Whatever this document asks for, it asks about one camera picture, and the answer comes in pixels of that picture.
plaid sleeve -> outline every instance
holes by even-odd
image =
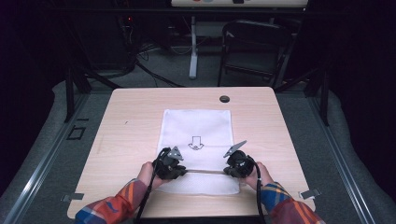
[[[115,197],[90,203],[76,213],[76,224],[119,223],[133,217],[143,200],[147,186],[138,179],[131,180]]]
[[[325,223],[305,203],[294,201],[279,183],[265,185],[261,200],[273,223]]]

person's right hand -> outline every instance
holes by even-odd
[[[274,180],[273,178],[270,176],[270,174],[268,173],[267,168],[260,162],[257,162],[257,165],[259,166],[260,169],[260,174],[262,176],[262,186],[265,186],[269,183],[273,183]],[[251,186],[253,189],[257,189],[257,170],[256,170],[256,166],[254,166],[253,171],[251,172],[251,174],[245,178],[240,178],[239,181],[241,183],[246,183],[249,186]]]

gray carpet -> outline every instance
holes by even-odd
[[[200,48],[198,61],[198,78],[188,77],[190,54],[178,55],[169,51],[154,50],[148,55],[148,61],[140,60],[148,69],[172,81],[187,87],[214,87],[217,83],[219,68],[219,49]],[[259,78],[240,78],[238,74],[224,76],[225,86],[261,86],[265,83]],[[161,81],[156,82],[151,76],[137,68],[124,77],[112,78],[122,87],[147,88],[169,87]],[[106,109],[110,91],[103,84],[91,80],[94,91],[88,96],[85,105],[72,120],[68,133],[74,125],[85,127],[80,140],[67,140],[64,137],[55,163],[42,183],[31,205],[27,209],[22,223],[72,223],[66,216],[68,203],[61,202],[64,194],[74,192],[85,160],[91,149],[93,138]],[[7,214],[21,194],[24,186],[37,167],[41,157],[50,150],[57,132],[62,129],[65,118],[64,84],[54,88],[56,100],[49,119],[33,146],[25,164],[16,175],[6,193],[0,200],[1,220]],[[316,198],[318,214],[327,223],[361,223],[355,207],[350,200],[347,189],[338,174],[330,145],[315,119],[314,113],[302,95],[301,88],[296,87],[292,93],[277,95],[279,105],[290,131],[304,170],[308,186],[319,188],[322,195]],[[331,94],[329,104],[329,121],[332,133],[338,145],[343,149],[351,173],[357,179],[364,198],[375,216],[376,223],[391,223],[396,220],[394,202],[375,184],[370,174],[360,162],[349,142],[349,133],[344,115],[337,98]],[[250,219],[196,218],[157,220],[156,223],[248,223]]]

person's left hand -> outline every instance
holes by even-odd
[[[152,162],[147,161],[142,165],[140,169],[140,173],[137,176],[137,179],[142,181],[146,186],[149,186],[149,182],[151,180],[152,172],[154,168],[152,167]],[[162,180],[158,176],[155,175],[154,180],[152,181],[152,190],[158,188],[161,184],[167,183],[170,180]]]

chair seat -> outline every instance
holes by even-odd
[[[272,75],[276,71],[278,48],[270,45],[242,43],[232,45],[224,65],[229,69],[256,71]]]

